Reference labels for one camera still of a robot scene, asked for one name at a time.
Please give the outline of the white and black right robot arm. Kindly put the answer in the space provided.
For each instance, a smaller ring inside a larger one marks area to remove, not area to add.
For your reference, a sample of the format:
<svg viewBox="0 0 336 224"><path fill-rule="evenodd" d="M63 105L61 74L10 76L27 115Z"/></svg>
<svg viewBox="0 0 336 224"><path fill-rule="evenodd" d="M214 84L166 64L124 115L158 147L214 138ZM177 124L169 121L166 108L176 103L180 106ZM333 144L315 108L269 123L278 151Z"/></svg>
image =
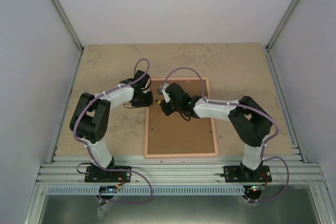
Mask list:
<svg viewBox="0 0 336 224"><path fill-rule="evenodd" d="M272 122L269 115L249 96L236 101L209 100L202 96L189 96L177 83L162 84L158 100L166 116L176 112L187 121L191 118L213 118L232 124L239 138L244 142L244 155L240 173L244 180L254 181L262 167L262 145L270 133Z"/></svg>

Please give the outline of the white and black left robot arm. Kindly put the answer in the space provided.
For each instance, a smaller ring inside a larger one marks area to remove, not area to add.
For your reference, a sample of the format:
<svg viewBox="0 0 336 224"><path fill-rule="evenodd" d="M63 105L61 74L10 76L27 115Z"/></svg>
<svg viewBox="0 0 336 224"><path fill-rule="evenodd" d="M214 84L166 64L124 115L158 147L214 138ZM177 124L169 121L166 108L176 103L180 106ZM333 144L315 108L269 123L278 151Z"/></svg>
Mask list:
<svg viewBox="0 0 336 224"><path fill-rule="evenodd" d="M97 168L97 176L104 182L114 178L114 158L108 151L104 136L108 129L110 111L127 102L133 108L150 107L153 94L149 90L151 77L137 70L109 91L98 94L83 93L70 120L70 130L83 143Z"/></svg>

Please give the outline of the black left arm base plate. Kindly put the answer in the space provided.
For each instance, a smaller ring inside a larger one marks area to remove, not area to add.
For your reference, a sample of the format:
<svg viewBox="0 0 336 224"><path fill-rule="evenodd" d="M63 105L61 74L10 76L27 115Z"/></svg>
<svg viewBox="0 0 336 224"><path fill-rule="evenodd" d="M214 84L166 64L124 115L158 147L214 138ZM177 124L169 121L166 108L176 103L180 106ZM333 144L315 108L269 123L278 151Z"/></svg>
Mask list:
<svg viewBox="0 0 336 224"><path fill-rule="evenodd" d="M90 165L86 169L85 179L86 183L129 183L131 178L131 166L116 166L116 172L107 172Z"/></svg>

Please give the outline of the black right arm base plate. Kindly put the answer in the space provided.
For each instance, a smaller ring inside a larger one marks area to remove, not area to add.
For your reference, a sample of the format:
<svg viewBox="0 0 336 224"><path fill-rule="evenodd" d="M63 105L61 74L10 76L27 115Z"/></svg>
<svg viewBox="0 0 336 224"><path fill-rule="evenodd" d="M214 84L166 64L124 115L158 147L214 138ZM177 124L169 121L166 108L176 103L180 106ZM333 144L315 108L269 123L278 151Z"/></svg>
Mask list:
<svg viewBox="0 0 336 224"><path fill-rule="evenodd" d="M256 170L245 166L224 166L221 177L227 183L268 183L272 182L269 166L262 165Z"/></svg>

